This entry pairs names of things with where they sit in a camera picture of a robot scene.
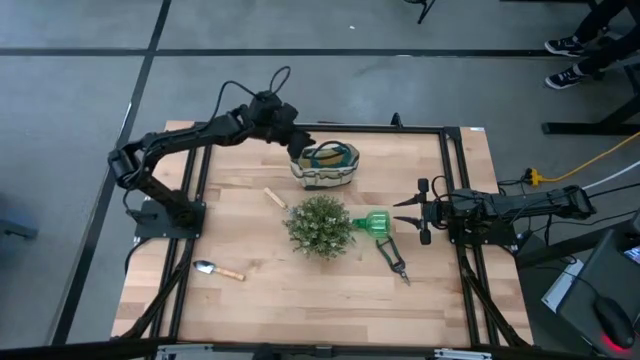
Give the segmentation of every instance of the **wooden handle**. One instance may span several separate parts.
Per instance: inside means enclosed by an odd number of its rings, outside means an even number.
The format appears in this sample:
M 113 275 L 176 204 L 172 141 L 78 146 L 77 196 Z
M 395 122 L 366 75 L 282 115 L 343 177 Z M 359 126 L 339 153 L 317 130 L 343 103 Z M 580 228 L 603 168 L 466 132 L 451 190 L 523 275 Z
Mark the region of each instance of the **wooden handle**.
M 238 274 L 237 272 L 234 272 L 234 271 L 231 271 L 231 270 L 216 268 L 213 271 L 217 272 L 220 275 L 224 275 L 224 276 L 227 276 L 227 277 L 239 280 L 239 281 L 244 281 L 244 275 Z
M 271 191 L 271 189 L 269 188 L 264 188 L 264 192 L 269 195 L 269 197 L 271 198 L 271 200 L 275 201 L 276 204 L 280 205 L 281 208 L 283 208 L 284 210 L 288 210 L 289 207 L 287 206 L 287 204 L 282 201 L 282 199 L 280 199 L 278 197 L 278 195 L 274 194 L 273 191 Z

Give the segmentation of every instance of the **gray floor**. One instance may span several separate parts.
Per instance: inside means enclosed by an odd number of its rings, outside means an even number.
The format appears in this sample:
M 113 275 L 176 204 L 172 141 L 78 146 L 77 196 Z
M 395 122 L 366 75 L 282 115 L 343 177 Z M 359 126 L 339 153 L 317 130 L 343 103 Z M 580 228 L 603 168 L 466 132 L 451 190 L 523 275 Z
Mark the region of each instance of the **gray floor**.
M 0 47 L 145 48 L 160 3 L 0 0 Z M 587 12 L 579 4 L 442 0 L 417 26 L 419 7 L 399 0 L 174 0 L 160 47 L 541 49 L 547 38 L 570 33 Z M 623 14 L 614 29 L 630 25 Z M 41 231 L 34 241 L 0 243 L 2 348 L 48 340 L 141 61 L 0 57 L 0 194 L 5 203 L 28 209 Z M 224 80 L 260 90 L 273 71 L 290 65 L 281 96 L 298 108 L 301 122 L 386 124 L 397 111 L 405 124 L 482 126 L 499 179 L 517 178 L 530 166 L 553 176 L 621 138 L 545 136 L 540 123 L 597 121 L 631 95 L 621 73 L 563 92 L 542 86 L 545 76 L 569 64 L 559 58 L 156 58 L 132 138 L 162 129 L 167 120 L 206 120 Z M 248 100 L 230 88 L 222 108 Z M 599 180 L 639 154 L 633 143 L 567 183 Z M 602 189 L 634 179 L 637 171 Z M 632 190 L 598 198 L 594 219 L 636 208 L 632 199 L 639 195 Z M 70 341 L 109 336 L 134 228 L 121 196 L 113 195 Z M 589 230 L 558 225 L 552 239 Z M 537 344 L 566 348 L 544 324 L 532 323 Z

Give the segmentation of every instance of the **small green plant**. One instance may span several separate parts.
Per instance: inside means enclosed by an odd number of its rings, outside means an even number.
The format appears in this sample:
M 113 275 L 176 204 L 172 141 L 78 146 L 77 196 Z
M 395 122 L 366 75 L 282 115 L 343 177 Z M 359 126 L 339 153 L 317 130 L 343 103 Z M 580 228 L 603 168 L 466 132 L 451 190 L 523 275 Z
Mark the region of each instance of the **small green plant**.
M 298 243 L 293 251 L 301 251 L 307 257 L 315 254 L 325 260 L 334 259 L 355 241 L 349 212 L 331 196 L 316 195 L 304 200 L 291 209 L 291 219 L 283 223 L 291 241 Z

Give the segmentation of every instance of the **wooden table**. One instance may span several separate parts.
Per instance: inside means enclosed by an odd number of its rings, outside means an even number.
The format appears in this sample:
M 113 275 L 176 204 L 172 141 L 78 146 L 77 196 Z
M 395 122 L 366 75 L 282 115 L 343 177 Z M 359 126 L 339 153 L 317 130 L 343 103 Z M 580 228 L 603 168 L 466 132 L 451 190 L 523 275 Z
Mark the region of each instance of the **wooden table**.
M 167 130 L 191 126 L 170 121 Z M 484 131 L 463 128 L 472 188 L 497 192 Z M 343 201 L 352 217 L 373 209 L 419 216 L 417 206 L 392 208 L 417 192 L 417 179 L 443 174 L 438 137 L 425 134 L 313 133 L 319 143 L 339 139 L 361 153 L 354 181 L 324 191 Z M 454 169 L 455 151 L 450 146 Z M 186 152 L 165 157 L 154 175 L 179 188 Z M 245 282 L 191 269 L 179 339 L 281 344 L 468 346 L 461 282 L 454 247 L 445 231 L 432 229 L 422 246 L 415 228 L 394 222 L 394 238 L 407 263 L 411 287 L 392 273 L 373 240 L 356 233 L 356 244 L 333 260 L 293 252 L 282 225 L 286 214 L 263 192 L 270 187 L 290 205 L 313 195 L 296 183 L 288 155 L 278 145 L 247 140 L 214 147 L 204 201 L 205 228 L 193 260 L 205 259 L 247 275 Z M 436 184 L 444 194 L 444 182 Z M 113 335 L 126 331 L 156 295 L 168 241 L 154 239 L 132 257 Z M 529 321 L 513 259 L 484 246 L 492 298 L 517 332 L 531 342 Z M 167 334 L 173 299 L 163 317 Z M 481 337 L 482 307 L 476 300 Z

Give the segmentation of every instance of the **sneaker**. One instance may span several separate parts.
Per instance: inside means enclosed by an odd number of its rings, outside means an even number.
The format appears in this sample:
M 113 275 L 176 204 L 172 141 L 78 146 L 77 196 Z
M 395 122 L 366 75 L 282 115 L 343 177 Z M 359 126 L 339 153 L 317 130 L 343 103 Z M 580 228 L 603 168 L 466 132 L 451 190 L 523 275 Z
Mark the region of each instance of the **sneaker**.
M 573 67 L 570 67 L 561 73 L 549 76 L 544 80 L 544 82 L 548 87 L 552 89 L 562 90 L 579 84 L 582 80 L 584 80 L 584 78 L 584 75 L 576 74 Z
M 584 52 L 584 46 L 577 41 L 575 36 L 560 40 L 549 40 L 544 43 L 544 47 L 552 54 L 571 57 L 578 57 Z

